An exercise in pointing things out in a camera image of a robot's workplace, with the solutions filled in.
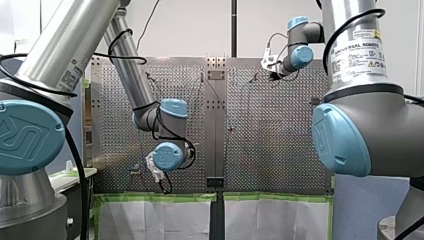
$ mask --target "metal panel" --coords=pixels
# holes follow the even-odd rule
[[[296,81],[269,82],[260,59],[148,61],[155,96],[189,103],[187,137],[198,159],[192,168],[170,174],[175,193],[206,192],[211,190],[206,178],[222,176],[224,191],[331,193],[330,174],[314,153],[310,131],[311,98],[328,89],[319,62]],[[96,192],[158,191],[143,166],[156,143],[150,133],[133,128],[114,67],[105,59],[93,64],[93,160],[100,168]],[[225,78],[214,72],[215,80],[207,80],[208,70],[222,70]],[[141,174],[131,175],[135,164],[142,166]]]
[[[205,192],[202,82],[206,61],[194,58],[149,58],[148,61],[146,72],[155,97],[181,98],[189,104],[187,138],[196,146],[197,160],[190,169],[169,174],[174,192]],[[96,192],[159,191],[144,161],[157,143],[152,140],[151,133],[140,132],[133,127],[132,111],[114,66],[106,59],[96,60],[93,66],[93,87],[100,88],[93,89],[96,104],[92,106],[93,160],[97,166],[100,165],[95,182]],[[99,99],[95,99],[96,93],[99,93]],[[129,170],[136,164],[141,165],[140,173],[130,174]]]
[[[227,67],[234,129],[228,134],[226,191],[331,193],[331,175],[315,155],[310,128],[311,98],[328,90],[320,62],[291,82],[269,82],[258,59],[228,59]]]

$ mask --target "light blue joint cap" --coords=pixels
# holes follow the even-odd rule
[[[160,103],[160,110],[175,117],[187,118],[187,102],[181,99],[163,99]]]
[[[289,31],[303,23],[308,23],[309,20],[305,16],[294,17],[289,22]]]
[[[35,172],[65,143],[65,127],[49,108],[25,100],[0,101],[0,175]]]
[[[164,172],[176,170],[184,160],[181,149],[170,142],[159,144],[153,152],[153,163]]]
[[[306,45],[302,45],[294,49],[290,57],[292,66],[298,70],[308,66],[313,60],[314,51]]]
[[[333,104],[314,110],[312,135],[315,150],[326,168],[337,173],[365,177],[371,172],[367,145],[352,120]]]

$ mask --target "warning label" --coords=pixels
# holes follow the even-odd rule
[[[74,91],[75,86],[84,73],[83,69],[84,67],[73,59],[56,87],[61,91]]]
[[[353,32],[354,39],[363,39],[363,38],[371,38],[371,39],[380,39],[381,34],[377,29],[361,29]]]
[[[351,81],[361,74],[386,75],[383,46],[379,39],[357,39],[331,50],[334,82]]]

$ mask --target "white paper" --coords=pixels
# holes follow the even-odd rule
[[[105,203],[99,240],[209,240],[210,202]]]
[[[0,0],[0,54],[11,54],[15,49],[11,0]]]
[[[327,240],[328,203],[283,200],[225,202],[225,239]]]

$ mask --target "small object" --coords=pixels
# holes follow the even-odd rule
[[[74,169],[74,164],[72,164],[71,160],[66,161],[65,173],[69,174]]]
[[[152,173],[155,178],[155,182],[159,183],[162,179],[165,178],[165,173],[159,170],[155,164],[153,163],[153,152],[149,153],[146,157],[147,168]]]
[[[68,218],[68,220],[66,221],[66,228],[71,228],[74,225],[74,219],[73,218]]]
[[[313,106],[318,106],[321,104],[321,99],[319,97],[311,97],[311,101],[309,103]]]
[[[206,182],[208,187],[224,187],[223,177],[208,177]]]

